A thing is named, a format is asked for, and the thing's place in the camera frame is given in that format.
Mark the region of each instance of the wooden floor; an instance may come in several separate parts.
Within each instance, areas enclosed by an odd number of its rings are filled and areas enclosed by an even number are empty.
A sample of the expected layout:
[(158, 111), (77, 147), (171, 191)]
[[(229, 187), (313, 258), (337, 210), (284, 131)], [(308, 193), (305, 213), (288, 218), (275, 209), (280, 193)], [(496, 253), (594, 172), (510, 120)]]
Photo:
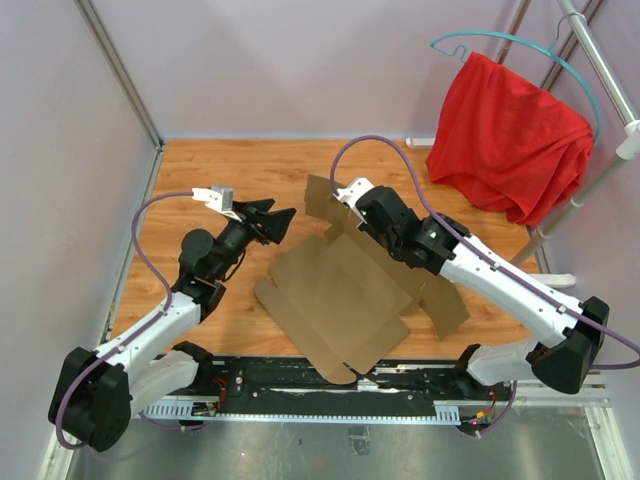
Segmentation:
[[(174, 140), (167, 147), (154, 195), (189, 190), (195, 186), (230, 185), (236, 200), (265, 197), (276, 199), (275, 208), (296, 207), (284, 242), (277, 245), (253, 244), (247, 259), (233, 279), (218, 309), (186, 339), (214, 354), (299, 354), (298, 349), (262, 308), (253, 293), (253, 285), (267, 274), (269, 264), (307, 235), (321, 233), (326, 224), (306, 217), (304, 190), (308, 173), (328, 176), (335, 153), (344, 141), (235, 141)], [(414, 165), (422, 172), (422, 186), (429, 201), (471, 229), (492, 250), (510, 259), (527, 241), (523, 227), (508, 224), (502, 214), (481, 212), (449, 187), (428, 180), (425, 150), (406, 149)], [(405, 167), (388, 146), (379, 142), (356, 145), (345, 155), (337, 179), (348, 183), (366, 176), (374, 184), (394, 187), (405, 202), (425, 214), (420, 206)], [(193, 228), (205, 228), (217, 234), (225, 225), (219, 215), (188, 198), (168, 199), (152, 206), (141, 234), (141, 245), (159, 270), (172, 283), (178, 271), (180, 242)], [(536, 271), (530, 260), (524, 269)], [(521, 340), (526, 330), (496, 306), (466, 289), (461, 289), (471, 318), (459, 331), (439, 341), (430, 320), (420, 311), (404, 317), (410, 335), (389, 356), (457, 357), (472, 343), (499, 344)], [(127, 281), (114, 333), (129, 328), (162, 300), (164, 290), (155, 277), (136, 258)]]

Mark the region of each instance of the cardboard box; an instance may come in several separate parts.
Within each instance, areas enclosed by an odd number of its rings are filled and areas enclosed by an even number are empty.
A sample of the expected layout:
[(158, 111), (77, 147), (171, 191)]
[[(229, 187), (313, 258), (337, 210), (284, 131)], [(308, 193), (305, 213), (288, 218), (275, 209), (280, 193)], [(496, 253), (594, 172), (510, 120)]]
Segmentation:
[(458, 290), (442, 277), (396, 262), (358, 230), (329, 180), (309, 175), (305, 213), (328, 221), (256, 281), (258, 301), (328, 381), (355, 381), (407, 334), (400, 315), (420, 307), (440, 338), (468, 317)]

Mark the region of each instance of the blue hanger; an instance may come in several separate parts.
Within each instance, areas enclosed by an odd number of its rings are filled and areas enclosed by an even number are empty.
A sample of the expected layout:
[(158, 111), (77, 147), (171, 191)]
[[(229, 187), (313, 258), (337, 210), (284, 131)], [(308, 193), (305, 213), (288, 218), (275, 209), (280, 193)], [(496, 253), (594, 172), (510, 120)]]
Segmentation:
[(441, 42), (445, 38), (458, 37), (461, 35), (480, 35), (485, 37), (504, 38), (505, 40), (511, 40), (512, 42), (516, 42), (526, 47), (533, 48), (534, 50), (546, 55), (547, 57), (552, 59), (554, 62), (559, 63), (578, 81), (580, 86), (584, 89), (584, 92), (587, 94), (587, 97), (589, 98), (589, 102), (591, 102), (591, 106), (593, 107), (593, 113), (595, 114), (595, 117), (596, 117), (596, 124), (598, 126), (596, 130), (594, 144), (595, 145), (598, 144), (598, 142), (600, 141), (600, 136), (602, 135), (602, 113), (600, 112), (600, 106), (598, 105), (598, 102), (596, 100), (595, 94), (593, 93), (593, 90), (591, 90), (591, 87), (589, 87), (589, 85), (584, 80), (584, 78), (582, 78), (582, 75), (580, 75), (575, 68), (573, 68), (567, 62), (565, 62), (562, 58), (558, 57), (556, 54), (551, 52), (549, 49), (541, 47), (537, 43), (533, 43), (525, 38), (517, 37), (515, 35), (510, 35), (508, 33), (493, 32), (491, 30), (456, 30), (454, 32), (445, 33), (444, 35), (439, 36), (433, 42), (431, 42), (431, 47), (450, 57), (455, 57), (456, 55), (458, 55), (459, 51), (462, 51), (462, 54), (460, 55), (460, 60), (465, 62), (468, 58), (468, 49), (466, 45), (458, 45), (452, 52), (448, 52), (437, 46), (437, 43)]

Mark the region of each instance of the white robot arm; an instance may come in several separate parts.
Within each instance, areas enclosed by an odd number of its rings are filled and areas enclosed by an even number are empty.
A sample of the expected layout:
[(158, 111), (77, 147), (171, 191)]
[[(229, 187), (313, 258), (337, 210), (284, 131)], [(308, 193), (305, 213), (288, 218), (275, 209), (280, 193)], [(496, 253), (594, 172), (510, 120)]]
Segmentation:
[(169, 298), (110, 342), (94, 351), (78, 347), (63, 363), (49, 421), (56, 424), (61, 413), (62, 429), (99, 452), (164, 395), (211, 385), (213, 355), (197, 345), (182, 342), (154, 358), (213, 313), (248, 245), (280, 243), (296, 212), (269, 211), (273, 199), (235, 202), (229, 187), (194, 188), (192, 198), (225, 216), (226, 227), (217, 237), (202, 229), (187, 233)]
[[(501, 307), (532, 334), (530, 339), (495, 347), (472, 345), (462, 354), (458, 368), (482, 385), (537, 378), (564, 392), (577, 393), (602, 344), (602, 334), (565, 313), (581, 312), (606, 325), (609, 307), (592, 297), (585, 302), (553, 290), (492, 252), (480, 239), (454, 220), (441, 215), (469, 245), (494, 261), (488, 264), (465, 243), (457, 241), (433, 218), (420, 220), (389, 188), (356, 178), (336, 198), (362, 221), (360, 229), (384, 246), (389, 254), (412, 268), (465, 285)], [(519, 282), (498, 271), (506, 269)], [(553, 296), (554, 308), (525, 284)]]

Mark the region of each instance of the white wall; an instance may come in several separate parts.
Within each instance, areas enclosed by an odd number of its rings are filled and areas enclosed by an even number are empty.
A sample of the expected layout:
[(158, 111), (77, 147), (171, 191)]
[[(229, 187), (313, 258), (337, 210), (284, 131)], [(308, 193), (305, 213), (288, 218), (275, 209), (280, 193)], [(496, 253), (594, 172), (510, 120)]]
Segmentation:
[(72, 1), (0, 10), (0, 476), (31, 480), (62, 360), (104, 325), (153, 149)]
[[(461, 67), (429, 47), (519, 0), (96, 0), (167, 137), (430, 134)], [(464, 39), (494, 53), (496, 41)], [(455, 46), (456, 40), (448, 45)]]
[[(637, 0), (607, 2), (594, 23), (596, 38), (620, 76), (637, 109), (640, 109), (640, 39)], [(604, 114), (604, 134), (589, 166), (589, 177), (607, 164), (616, 146), (624, 139), (622, 123), (591, 69), (582, 51), (572, 64), (593, 86)], [(563, 75), (554, 94), (576, 109), (588, 112), (577, 84)], [(640, 159), (630, 162), (583, 207), (548, 244), (557, 270), (575, 273), (575, 292), (582, 297), (596, 295), (611, 306), (609, 324), (618, 332), (640, 342)], [(599, 357), (601, 362), (629, 361), (634, 358), (626, 348), (607, 340)], [(640, 443), (640, 372), (638, 369), (608, 373), (607, 384), (613, 398), (614, 411), (633, 454)], [(635, 471), (640, 476), (640, 459), (635, 455)]]

